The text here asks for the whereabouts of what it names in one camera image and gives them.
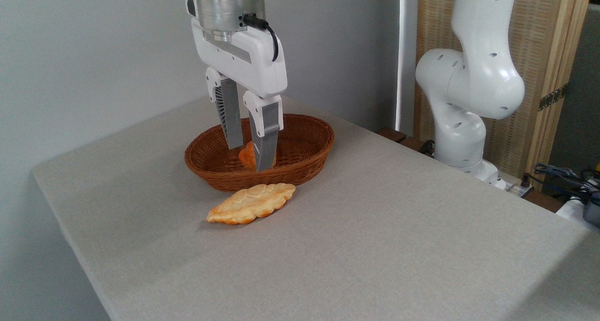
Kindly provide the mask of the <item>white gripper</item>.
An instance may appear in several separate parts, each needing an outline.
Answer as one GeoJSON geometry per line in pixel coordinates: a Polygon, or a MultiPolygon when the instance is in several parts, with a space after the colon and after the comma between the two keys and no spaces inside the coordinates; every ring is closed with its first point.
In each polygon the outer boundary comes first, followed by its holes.
{"type": "Polygon", "coordinates": [[[278,133],[284,128],[279,95],[288,86],[281,41],[275,37],[278,55],[273,61],[274,38],[267,30],[237,31],[230,42],[225,42],[202,29],[197,16],[191,17],[191,25],[199,58],[209,66],[209,98],[216,104],[229,150],[243,145],[238,83],[248,89],[243,100],[249,113],[256,171],[271,168],[276,159],[278,133]]]}

